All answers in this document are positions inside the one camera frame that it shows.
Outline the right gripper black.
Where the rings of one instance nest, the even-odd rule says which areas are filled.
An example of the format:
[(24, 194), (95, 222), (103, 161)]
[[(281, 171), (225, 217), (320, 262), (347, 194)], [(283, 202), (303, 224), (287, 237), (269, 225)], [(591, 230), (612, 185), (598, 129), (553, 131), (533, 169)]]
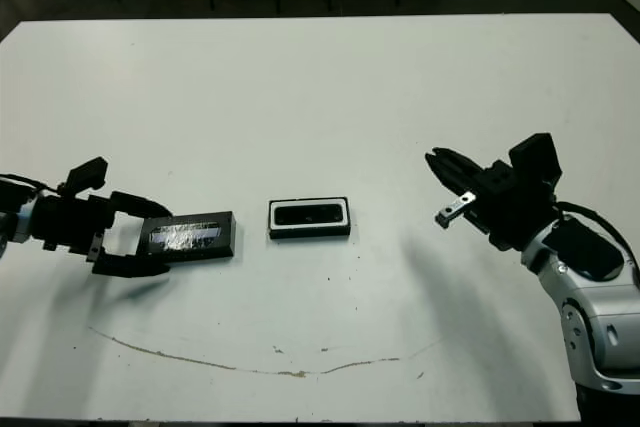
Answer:
[(444, 229), (464, 217), (496, 248), (523, 250), (554, 219), (546, 188), (522, 181), (501, 160), (481, 168), (452, 149), (434, 147), (426, 153), (426, 162), (440, 183), (456, 195), (435, 216)]

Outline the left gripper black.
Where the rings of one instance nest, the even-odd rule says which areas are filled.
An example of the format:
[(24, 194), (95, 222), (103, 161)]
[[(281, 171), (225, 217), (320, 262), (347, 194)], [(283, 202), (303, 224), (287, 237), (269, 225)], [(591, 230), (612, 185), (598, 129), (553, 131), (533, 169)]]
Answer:
[(148, 198), (114, 191), (112, 200), (90, 195), (75, 197), (40, 196), (32, 210), (32, 237), (55, 251), (66, 246), (69, 252), (85, 255), (95, 262), (92, 273), (103, 276), (158, 276), (170, 271), (166, 264), (137, 256), (106, 254), (105, 231), (115, 220), (115, 211), (132, 217), (171, 217), (163, 205)]

